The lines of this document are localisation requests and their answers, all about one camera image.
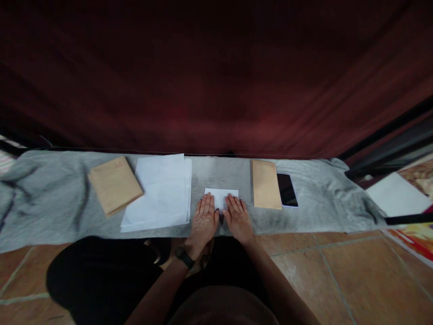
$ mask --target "black strap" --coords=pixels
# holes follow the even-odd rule
[[[185,249],[183,247],[178,247],[175,250],[175,256],[185,263],[185,265],[188,267],[188,270],[191,270],[194,266],[194,261],[191,257],[188,256],[188,254],[185,252]]]

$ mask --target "brown envelope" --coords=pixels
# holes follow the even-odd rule
[[[251,160],[254,206],[281,210],[280,190],[273,162]]]
[[[124,156],[92,168],[88,177],[107,217],[143,195]]]

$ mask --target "curtain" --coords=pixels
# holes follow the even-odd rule
[[[432,95],[431,7],[3,4],[1,119],[56,146],[334,157]]]

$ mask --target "left hand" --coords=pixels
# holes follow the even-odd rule
[[[206,244],[213,238],[218,227],[219,211],[215,211],[215,200],[211,193],[198,202],[191,227],[191,235],[185,241],[185,251],[196,260]]]

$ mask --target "smartphone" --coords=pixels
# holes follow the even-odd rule
[[[281,204],[286,207],[297,208],[298,200],[296,199],[290,175],[277,173],[276,177],[280,188]]]

